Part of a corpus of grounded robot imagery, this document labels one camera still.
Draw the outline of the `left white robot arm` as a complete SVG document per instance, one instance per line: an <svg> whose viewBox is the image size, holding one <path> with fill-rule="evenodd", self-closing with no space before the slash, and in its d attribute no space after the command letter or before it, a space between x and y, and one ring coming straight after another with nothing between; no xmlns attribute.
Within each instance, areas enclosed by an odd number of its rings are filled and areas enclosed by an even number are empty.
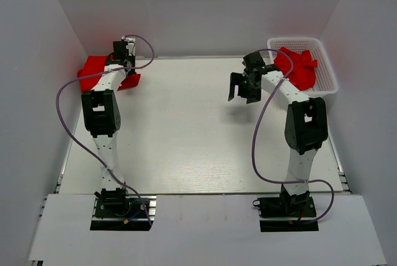
<svg viewBox="0 0 397 266"><path fill-rule="evenodd" d="M117 155L117 132L121 126L121 116L115 93L136 87L139 83L140 75L129 69L135 67L135 39L123 37L113 42L113 52L108 56L89 56L77 76L91 76L107 68L121 66L124 69L115 73L80 80L80 88L86 130L93 137L98 156L122 182Z"/></svg>

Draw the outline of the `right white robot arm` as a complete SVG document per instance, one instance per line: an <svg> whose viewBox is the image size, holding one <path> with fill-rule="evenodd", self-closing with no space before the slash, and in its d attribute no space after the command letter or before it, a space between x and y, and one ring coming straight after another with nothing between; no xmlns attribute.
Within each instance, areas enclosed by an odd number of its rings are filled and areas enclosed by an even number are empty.
<svg viewBox="0 0 397 266"><path fill-rule="evenodd" d="M300 91L275 64L265 64L259 51L244 56L243 66L242 73L230 75L229 100L239 96L251 104L260 101L262 92L266 91L268 98L277 98L287 113L284 129L290 148L287 175L279 182L280 195L275 200L260 200L260 206L285 216L296 216L310 204L311 168L328 138L325 101Z"/></svg>

